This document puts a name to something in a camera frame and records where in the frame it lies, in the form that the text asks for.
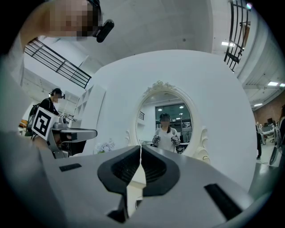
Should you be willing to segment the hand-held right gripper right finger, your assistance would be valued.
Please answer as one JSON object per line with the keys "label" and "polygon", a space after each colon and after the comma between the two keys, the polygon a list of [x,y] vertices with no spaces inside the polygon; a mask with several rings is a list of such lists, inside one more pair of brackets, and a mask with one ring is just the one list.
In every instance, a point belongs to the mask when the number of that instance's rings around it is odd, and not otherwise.
{"label": "hand-held right gripper right finger", "polygon": [[142,146],[147,185],[131,216],[135,228],[242,227],[252,197],[200,160]]}

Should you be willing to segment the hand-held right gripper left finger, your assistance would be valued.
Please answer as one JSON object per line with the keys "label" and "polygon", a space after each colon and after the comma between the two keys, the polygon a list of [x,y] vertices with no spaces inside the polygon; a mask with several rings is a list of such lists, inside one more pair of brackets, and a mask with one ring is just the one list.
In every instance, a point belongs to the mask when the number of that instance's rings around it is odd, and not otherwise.
{"label": "hand-held right gripper left finger", "polygon": [[55,192],[72,228],[123,228],[127,186],[141,158],[139,146],[55,160]]}

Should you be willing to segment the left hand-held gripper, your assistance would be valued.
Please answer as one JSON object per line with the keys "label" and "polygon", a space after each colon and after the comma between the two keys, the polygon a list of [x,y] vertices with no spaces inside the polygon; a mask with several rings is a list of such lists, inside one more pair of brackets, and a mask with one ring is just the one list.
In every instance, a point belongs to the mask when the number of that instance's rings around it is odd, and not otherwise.
{"label": "left hand-held gripper", "polygon": [[39,107],[32,125],[34,135],[42,137],[48,144],[54,158],[68,158],[83,152],[86,141],[97,137],[93,129],[69,128],[63,117],[58,117]]}

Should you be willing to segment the person's left forearm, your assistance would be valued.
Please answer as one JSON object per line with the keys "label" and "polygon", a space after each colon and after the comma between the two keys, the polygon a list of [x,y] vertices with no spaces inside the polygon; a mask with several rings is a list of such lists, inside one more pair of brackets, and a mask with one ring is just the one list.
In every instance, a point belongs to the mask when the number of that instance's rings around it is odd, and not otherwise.
{"label": "person's left forearm", "polygon": [[38,147],[39,149],[49,149],[47,142],[40,136],[36,135],[32,139],[33,145]]}

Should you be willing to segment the blue artificial flower bouquet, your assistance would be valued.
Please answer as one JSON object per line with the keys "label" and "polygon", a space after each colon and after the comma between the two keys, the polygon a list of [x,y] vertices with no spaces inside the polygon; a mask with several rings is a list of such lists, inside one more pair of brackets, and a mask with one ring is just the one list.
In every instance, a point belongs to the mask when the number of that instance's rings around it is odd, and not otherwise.
{"label": "blue artificial flower bouquet", "polygon": [[110,138],[108,142],[97,143],[95,146],[95,153],[100,154],[100,153],[110,152],[114,149],[114,147],[115,143],[112,140],[112,138]]}

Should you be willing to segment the white cubby shelf unit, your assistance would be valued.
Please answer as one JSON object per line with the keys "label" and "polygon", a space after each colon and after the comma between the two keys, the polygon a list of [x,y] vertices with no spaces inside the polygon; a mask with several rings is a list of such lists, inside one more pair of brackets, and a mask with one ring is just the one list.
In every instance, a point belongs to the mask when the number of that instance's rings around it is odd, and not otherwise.
{"label": "white cubby shelf unit", "polygon": [[72,127],[96,129],[106,90],[99,85],[91,86],[77,102]]}

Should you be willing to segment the black barred railing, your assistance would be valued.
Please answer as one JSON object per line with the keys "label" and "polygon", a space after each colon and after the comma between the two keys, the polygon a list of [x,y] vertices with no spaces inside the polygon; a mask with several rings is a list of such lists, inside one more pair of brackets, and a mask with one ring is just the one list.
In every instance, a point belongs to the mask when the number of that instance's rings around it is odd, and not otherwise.
{"label": "black barred railing", "polygon": [[25,47],[25,53],[81,88],[85,89],[91,79],[89,74],[38,39]]}

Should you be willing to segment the person's white shirt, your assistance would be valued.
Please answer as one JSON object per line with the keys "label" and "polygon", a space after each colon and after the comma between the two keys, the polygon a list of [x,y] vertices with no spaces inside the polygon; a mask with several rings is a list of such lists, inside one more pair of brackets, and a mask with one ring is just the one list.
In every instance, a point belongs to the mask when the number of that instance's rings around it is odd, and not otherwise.
{"label": "person's white shirt", "polygon": [[9,227],[63,228],[40,150],[17,129],[31,102],[21,88],[23,50],[17,35],[0,60],[0,212]]}

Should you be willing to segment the black mezzanine railing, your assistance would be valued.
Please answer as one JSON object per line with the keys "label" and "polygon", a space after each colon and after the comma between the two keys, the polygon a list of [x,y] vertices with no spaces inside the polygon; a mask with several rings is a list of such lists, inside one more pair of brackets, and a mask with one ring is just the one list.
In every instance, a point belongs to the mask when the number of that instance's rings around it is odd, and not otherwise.
{"label": "black mezzanine railing", "polygon": [[229,0],[230,3],[230,32],[224,62],[232,72],[244,54],[250,31],[251,4],[248,0]]}

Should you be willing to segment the oval mirror with ornate frame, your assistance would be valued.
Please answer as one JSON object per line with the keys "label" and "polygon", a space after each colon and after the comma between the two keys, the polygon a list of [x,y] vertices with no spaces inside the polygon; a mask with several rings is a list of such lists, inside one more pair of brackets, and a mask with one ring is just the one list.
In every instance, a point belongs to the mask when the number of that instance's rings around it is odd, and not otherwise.
{"label": "oval mirror with ornate frame", "polygon": [[157,81],[139,101],[128,145],[146,145],[193,157],[207,164],[207,128],[190,97],[169,83]]}

